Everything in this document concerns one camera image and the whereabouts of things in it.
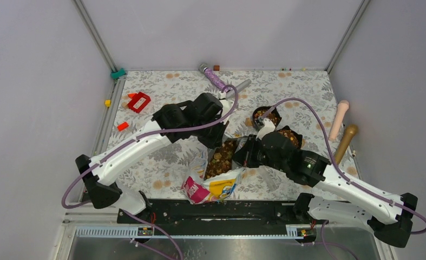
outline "small brown object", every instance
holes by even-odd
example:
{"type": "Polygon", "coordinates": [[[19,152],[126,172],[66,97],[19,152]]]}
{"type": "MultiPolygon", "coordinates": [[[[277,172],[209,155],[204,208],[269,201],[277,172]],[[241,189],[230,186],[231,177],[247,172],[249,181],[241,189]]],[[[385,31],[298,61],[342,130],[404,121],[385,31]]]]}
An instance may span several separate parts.
{"type": "Polygon", "coordinates": [[[345,129],[345,133],[343,134],[342,140],[340,141],[339,146],[336,150],[336,163],[340,164],[345,152],[350,145],[351,139],[358,133],[359,129],[357,125],[349,125],[345,129]]]}
{"type": "Polygon", "coordinates": [[[253,121],[251,121],[251,118],[246,118],[245,126],[253,126],[253,121]]]}

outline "white wall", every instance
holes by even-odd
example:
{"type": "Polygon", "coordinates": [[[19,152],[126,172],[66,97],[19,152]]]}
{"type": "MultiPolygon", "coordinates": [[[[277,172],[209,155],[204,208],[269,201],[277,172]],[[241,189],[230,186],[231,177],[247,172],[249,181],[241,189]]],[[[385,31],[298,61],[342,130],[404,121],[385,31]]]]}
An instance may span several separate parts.
{"type": "MultiPolygon", "coordinates": [[[[372,1],[331,74],[366,181],[418,196],[426,216],[426,0],[372,1]]],[[[413,218],[414,230],[423,227],[413,218]]],[[[426,234],[411,236],[399,260],[426,259],[426,234]]]]}
{"type": "Polygon", "coordinates": [[[83,0],[126,69],[324,69],[361,0],[83,0]]]}
{"type": "Polygon", "coordinates": [[[66,0],[0,0],[0,259],[48,259],[109,69],[66,0]]]}

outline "snack bag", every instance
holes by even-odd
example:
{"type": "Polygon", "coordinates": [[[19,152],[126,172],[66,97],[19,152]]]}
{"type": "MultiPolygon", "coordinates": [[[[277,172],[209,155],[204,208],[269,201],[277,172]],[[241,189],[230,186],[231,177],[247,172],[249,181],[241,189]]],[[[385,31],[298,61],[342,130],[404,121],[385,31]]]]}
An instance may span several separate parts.
{"type": "Polygon", "coordinates": [[[214,202],[232,194],[245,170],[232,161],[233,153],[239,148],[238,139],[227,140],[222,147],[202,151],[191,161],[182,186],[191,203],[214,202]]]}

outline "purple cylinder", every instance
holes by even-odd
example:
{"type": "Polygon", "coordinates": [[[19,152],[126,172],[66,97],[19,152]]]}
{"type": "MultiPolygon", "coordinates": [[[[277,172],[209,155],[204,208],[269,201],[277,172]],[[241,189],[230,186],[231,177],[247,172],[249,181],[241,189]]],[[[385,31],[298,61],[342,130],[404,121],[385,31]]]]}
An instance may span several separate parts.
{"type": "Polygon", "coordinates": [[[221,91],[229,91],[230,88],[226,87],[226,84],[224,81],[222,81],[210,68],[206,68],[203,71],[204,75],[215,85],[217,88],[219,88],[221,91]]]}

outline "green clip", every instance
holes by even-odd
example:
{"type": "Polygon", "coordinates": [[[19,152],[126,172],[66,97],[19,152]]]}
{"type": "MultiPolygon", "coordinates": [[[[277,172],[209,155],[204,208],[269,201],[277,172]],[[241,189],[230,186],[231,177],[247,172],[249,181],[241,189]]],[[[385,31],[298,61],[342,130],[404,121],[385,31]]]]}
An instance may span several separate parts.
{"type": "Polygon", "coordinates": [[[123,68],[121,68],[119,71],[111,73],[111,78],[113,80],[116,80],[118,78],[120,78],[121,76],[124,76],[126,74],[125,70],[123,68]]]}

